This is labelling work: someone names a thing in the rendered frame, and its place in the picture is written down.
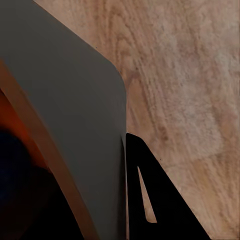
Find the trash can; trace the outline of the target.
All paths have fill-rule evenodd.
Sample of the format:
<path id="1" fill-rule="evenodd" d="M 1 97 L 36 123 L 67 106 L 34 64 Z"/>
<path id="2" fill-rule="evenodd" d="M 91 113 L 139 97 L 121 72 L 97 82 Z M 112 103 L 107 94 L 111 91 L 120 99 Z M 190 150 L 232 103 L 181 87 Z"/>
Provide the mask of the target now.
<path id="1" fill-rule="evenodd" d="M 84 240 L 126 240 L 126 89 L 117 68 L 33 0 L 0 0 L 0 89 L 51 171 L 0 210 L 20 240 L 60 186 Z"/>

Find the can of soda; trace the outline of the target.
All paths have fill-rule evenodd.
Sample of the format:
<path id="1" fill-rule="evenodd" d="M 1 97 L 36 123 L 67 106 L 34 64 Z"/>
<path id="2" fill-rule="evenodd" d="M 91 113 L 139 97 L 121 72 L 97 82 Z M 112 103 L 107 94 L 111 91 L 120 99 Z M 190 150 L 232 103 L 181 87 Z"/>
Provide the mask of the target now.
<path id="1" fill-rule="evenodd" d="M 0 128 L 0 210 L 28 183 L 31 159 L 19 139 Z"/>
<path id="2" fill-rule="evenodd" d="M 12 133 L 22 143 L 30 157 L 30 162 L 51 171 L 33 137 L 0 88 L 0 128 Z"/>

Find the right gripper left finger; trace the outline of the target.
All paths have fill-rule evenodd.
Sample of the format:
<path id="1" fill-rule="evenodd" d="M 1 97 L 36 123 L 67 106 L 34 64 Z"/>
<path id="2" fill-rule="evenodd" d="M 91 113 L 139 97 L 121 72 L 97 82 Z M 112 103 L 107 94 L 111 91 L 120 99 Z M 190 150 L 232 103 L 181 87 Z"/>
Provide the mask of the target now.
<path id="1" fill-rule="evenodd" d="M 85 240 L 60 186 L 20 240 Z"/>

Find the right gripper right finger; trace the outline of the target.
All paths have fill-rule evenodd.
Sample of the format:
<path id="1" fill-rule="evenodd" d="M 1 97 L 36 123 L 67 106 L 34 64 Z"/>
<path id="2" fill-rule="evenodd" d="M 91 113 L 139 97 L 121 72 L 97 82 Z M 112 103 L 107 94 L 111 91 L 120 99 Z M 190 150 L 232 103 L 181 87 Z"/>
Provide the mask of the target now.
<path id="1" fill-rule="evenodd" d="M 129 240 L 211 240 L 146 143 L 126 133 Z M 138 167 L 157 223 L 147 222 Z"/>

